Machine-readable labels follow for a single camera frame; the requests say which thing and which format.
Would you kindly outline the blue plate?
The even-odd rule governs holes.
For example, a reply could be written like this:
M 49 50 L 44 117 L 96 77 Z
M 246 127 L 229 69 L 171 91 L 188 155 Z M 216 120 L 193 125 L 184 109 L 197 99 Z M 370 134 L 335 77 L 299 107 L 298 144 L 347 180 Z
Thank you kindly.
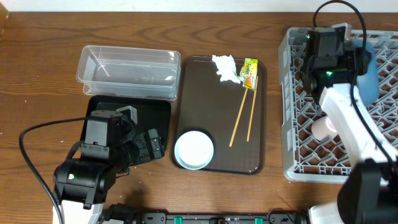
M 354 56 L 359 57 L 361 53 L 363 41 L 359 39 L 351 40 L 350 50 L 354 50 Z M 349 69 L 355 71 L 357 66 L 356 60 L 351 58 L 349 60 Z M 360 97 L 365 106 L 374 103 L 379 98 L 379 81 L 377 73 L 376 56 L 374 49 L 369 42 L 366 42 L 366 51 L 363 67 L 357 77 L 357 86 Z

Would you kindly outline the pink cup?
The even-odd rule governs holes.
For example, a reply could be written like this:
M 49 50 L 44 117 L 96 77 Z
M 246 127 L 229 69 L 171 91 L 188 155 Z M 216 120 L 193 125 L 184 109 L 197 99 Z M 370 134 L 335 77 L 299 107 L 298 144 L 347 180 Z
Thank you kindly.
M 312 123 L 311 130 L 314 137 L 319 141 L 325 138 L 335 138 L 338 135 L 335 126 L 328 116 L 315 120 Z

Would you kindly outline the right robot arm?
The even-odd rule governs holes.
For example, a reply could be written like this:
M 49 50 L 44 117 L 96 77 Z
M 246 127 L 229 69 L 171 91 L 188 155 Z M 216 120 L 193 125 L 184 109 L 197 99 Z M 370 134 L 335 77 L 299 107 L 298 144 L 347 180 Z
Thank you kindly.
M 307 223 L 397 223 L 397 149 L 366 105 L 379 97 L 373 48 L 350 26 L 314 27 L 300 71 L 304 90 L 328 116 L 351 164 L 336 201 L 308 209 Z

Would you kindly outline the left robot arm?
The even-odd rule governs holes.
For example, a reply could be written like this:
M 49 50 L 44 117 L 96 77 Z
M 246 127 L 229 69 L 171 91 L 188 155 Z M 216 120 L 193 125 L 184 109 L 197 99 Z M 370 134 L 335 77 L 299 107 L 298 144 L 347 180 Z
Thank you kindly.
M 108 190 L 130 168 L 160 159 L 165 145 L 156 129 L 136 133 L 131 106 L 94 110 L 86 119 L 82 141 L 70 149 L 54 172 L 60 223 L 143 223 L 141 214 L 121 203 L 103 208 Z

